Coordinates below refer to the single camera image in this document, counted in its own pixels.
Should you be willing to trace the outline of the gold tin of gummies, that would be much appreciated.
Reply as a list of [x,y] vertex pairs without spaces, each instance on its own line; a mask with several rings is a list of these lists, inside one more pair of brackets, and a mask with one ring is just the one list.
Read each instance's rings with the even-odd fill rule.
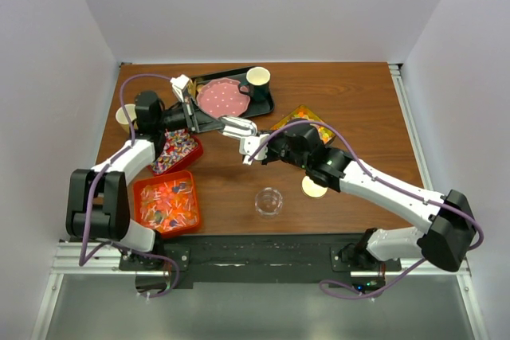
[[[293,121],[294,119],[306,119],[306,120],[311,120],[311,121],[320,121],[321,123],[324,122],[309,107],[307,107],[306,105],[301,104],[298,107],[296,107],[293,111],[288,113],[280,121],[275,123],[271,127],[271,130],[272,131],[277,130],[277,129],[283,127],[286,123],[289,123],[289,122]],[[317,124],[314,124],[314,127],[319,132],[319,136],[320,136],[320,138],[322,139],[322,141],[325,144],[332,143],[335,140],[335,134],[330,129],[328,129],[326,127],[323,127],[323,126],[320,126],[320,125],[317,125]]]

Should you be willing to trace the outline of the orange tin of lollipops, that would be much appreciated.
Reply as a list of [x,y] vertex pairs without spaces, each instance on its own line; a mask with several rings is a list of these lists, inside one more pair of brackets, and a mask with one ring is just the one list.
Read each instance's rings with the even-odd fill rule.
[[164,239],[192,233],[201,224],[194,177],[187,170],[138,180],[133,197],[135,221]]

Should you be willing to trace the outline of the metal scoop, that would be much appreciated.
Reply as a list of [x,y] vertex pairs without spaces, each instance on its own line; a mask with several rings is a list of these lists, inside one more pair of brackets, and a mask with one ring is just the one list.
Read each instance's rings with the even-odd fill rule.
[[241,117],[224,115],[218,121],[222,124],[222,128],[218,131],[225,137],[240,140],[245,137],[256,136],[257,125],[249,120]]

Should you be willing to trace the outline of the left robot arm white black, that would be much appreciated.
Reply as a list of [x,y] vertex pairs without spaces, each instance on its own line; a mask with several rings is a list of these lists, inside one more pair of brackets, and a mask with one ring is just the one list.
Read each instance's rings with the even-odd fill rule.
[[65,228],[82,240],[81,261],[89,258],[90,240],[107,240],[138,251],[136,259],[147,270],[160,268],[165,251],[155,244],[155,230],[131,219],[128,184],[162,154],[166,131],[188,128],[202,133],[225,126],[187,93],[168,109],[155,92],[139,93],[127,142],[101,164],[71,174]]

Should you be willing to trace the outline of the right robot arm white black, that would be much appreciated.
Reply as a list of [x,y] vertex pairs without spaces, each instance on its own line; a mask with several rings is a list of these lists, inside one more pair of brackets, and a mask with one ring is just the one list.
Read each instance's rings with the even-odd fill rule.
[[484,239],[463,193],[425,190],[384,174],[360,160],[350,146],[324,143],[308,121],[294,120],[265,135],[250,157],[299,167],[318,186],[360,197],[410,223],[404,229],[368,229],[347,251],[363,270],[394,258],[418,258],[455,272]]

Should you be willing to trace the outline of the clear plastic jar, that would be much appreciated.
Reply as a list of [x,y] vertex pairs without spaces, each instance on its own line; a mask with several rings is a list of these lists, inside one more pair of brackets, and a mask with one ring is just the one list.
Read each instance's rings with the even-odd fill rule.
[[271,187],[260,190],[254,198],[255,211],[261,217],[276,217],[281,213],[284,198],[279,190]]

